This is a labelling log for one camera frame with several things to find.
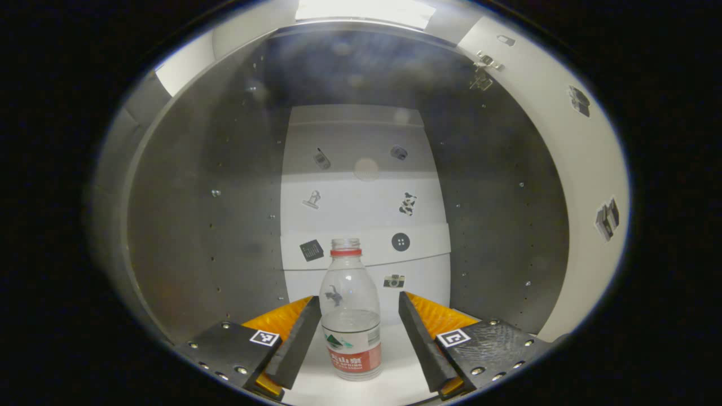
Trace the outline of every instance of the green logo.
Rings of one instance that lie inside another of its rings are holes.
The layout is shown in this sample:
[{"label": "green logo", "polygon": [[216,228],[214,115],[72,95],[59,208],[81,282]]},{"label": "green logo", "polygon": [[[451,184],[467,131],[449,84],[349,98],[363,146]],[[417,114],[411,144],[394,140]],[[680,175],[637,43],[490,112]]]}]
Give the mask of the green logo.
[{"label": "green logo", "polygon": [[326,341],[328,341],[329,344],[331,344],[331,346],[332,346],[333,348],[336,348],[337,350],[338,350],[339,348],[343,347],[343,345],[342,345],[338,340],[336,340],[336,338],[334,337],[333,334],[326,335]]}]

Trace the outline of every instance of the white curved wall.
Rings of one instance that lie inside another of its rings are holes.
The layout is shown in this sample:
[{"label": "white curved wall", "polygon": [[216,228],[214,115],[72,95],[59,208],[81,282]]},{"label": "white curved wall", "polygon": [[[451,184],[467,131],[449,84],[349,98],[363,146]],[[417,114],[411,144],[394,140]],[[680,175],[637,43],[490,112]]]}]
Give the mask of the white curved wall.
[{"label": "white curved wall", "polygon": [[[497,39],[516,40],[508,46]],[[491,75],[525,110],[549,148],[569,215],[567,273],[557,304],[539,332],[545,341],[571,332],[599,301],[621,257],[629,224],[630,190],[622,150],[609,119],[580,80],[543,48],[493,17],[481,18],[458,47],[478,60],[484,51],[504,65]],[[570,104],[569,85],[591,101],[590,117]],[[620,225],[605,242],[594,220],[614,196]]]}]

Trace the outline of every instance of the orange textured pad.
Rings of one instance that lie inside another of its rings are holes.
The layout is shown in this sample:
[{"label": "orange textured pad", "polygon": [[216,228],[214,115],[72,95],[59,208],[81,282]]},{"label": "orange textured pad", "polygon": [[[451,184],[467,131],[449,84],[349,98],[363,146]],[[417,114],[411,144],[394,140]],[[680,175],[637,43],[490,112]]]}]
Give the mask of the orange textured pad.
[{"label": "orange textured pad", "polygon": [[263,372],[258,379],[256,379],[256,385],[260,386],[261,388],[265,389],[268,392],[271,392],[276,397],[281,395],[281,391],[283,388],[281,386],[276,385],[275,382],[273,382],[265,372]]},{"label": "orange textured pad", "polygon": [[265,332],[279,334],[281,339],[286,342],[288,335],[291,334],[293,325],[296,323],[296,320],[298,320],[298,316],[301,315],[301,311],[303,311],[303,308],[306,307],[306,304],[312,297],[313,296],[308,296],[293,303],[288,303],[285,306],[262,314],[255,319],[248,320],[241,325],[249,329],[264,330]]},{"label": "orange textured pad", "polygon": [[439,303],[432,302],[429,299],[424,299],[421,296],[416,296],[409,292],[405,293],[409,296],[409,299],[411,299],[411,303],[414,304],[422,323],[424,323],[424,327],[426,327],[426,330],[431,334],[432,340],[436,338],[437,334],[471,326],[479,322],[465,314],[461,314],[446,306],[441,306]]}]

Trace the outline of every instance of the sticker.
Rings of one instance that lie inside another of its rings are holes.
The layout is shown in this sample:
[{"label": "sticker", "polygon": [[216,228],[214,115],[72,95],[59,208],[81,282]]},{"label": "sticker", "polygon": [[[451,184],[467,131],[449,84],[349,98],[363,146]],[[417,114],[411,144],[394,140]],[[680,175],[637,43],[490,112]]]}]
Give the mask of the sticker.
[{"label": "sticker", "polygon": [[313,261],[314,259],[323,258],[323,248],[318,243],[318,240],[308,241],[299,246],[303,257],[306,258],[306,262]]},{"label": "sticker", "polygon": [[334,368],[344,372],[368,372],[381,364],[380,325],[362,332],[335,332],[323,327],[326,347]]},{"label": "sticker", "polygon": [[331,299],[331,300],[333,300],[333,301],[334,301],[334,307],[339,307],[339,305],[341,304],[341,301],[344,300],[344,297],[341,296],[341,293],[336,292],[336,287],[335,287],[335,286],[333,286],[333,285],[329,285],[329,286],[331,287],[331,289],[332,289],[333,291],[332,291],[332,292],[331,292],[331,291],[326,292],[326,299]]},{"label": "sticker", "polygon": [[260,345],[268,345],[273,347],[273,344],[278,340],[279,335],[275,333],[265,332],[258,330],[249,341]]},{"label": "sticker", "polygon": [[391,147],[391,156],[399,160],[405,160],[409,153],[398,145]]},{"label": "sticker", "polygon": [[414,205],[416,204],[416,196],[412,196],[409,192],[404,193],[404,200],[401,202],[399,211],[407,216],[414,215]]},{"label": "sticker", "polygon": [[589,99],[574,86],[569,86],[569,97],[572,100],[572,108],[579,113],[589,117]]},{"label": "sticker", "polygon": [[313,156],[313,160],[316,162],[319,168],[322,170],[329,169],[331,167],[331,161],[321,152],[321,148],[316,148],[318,153]]},{"label": "sticker", "polygon": [[465,332],[461,331],[461,329],[452,330],[450,332],[445,332],[442,334],[437,334],[439,338],[439,341],[441,341],[441,344],[443,344],[444,347],[449,348],[453,347],[454,345],[461,344],[462,342],[467,342],[471,340],[471,338],[466,335]]},{"label": "sticker", "polygon": [[383,278],[385,288],[403,288],[406,277],[403,275],[391,275]]},{"label": "sticker", "polygon": [[318,202],[319,200],[321,200],[321,194],[318,193],[317,190],[315,190],[311,192],[311,197],[308,198],[308,200],[303,200],[302,203],[312,209],[318,210],[318,205],[316,204],[316,202]]}]

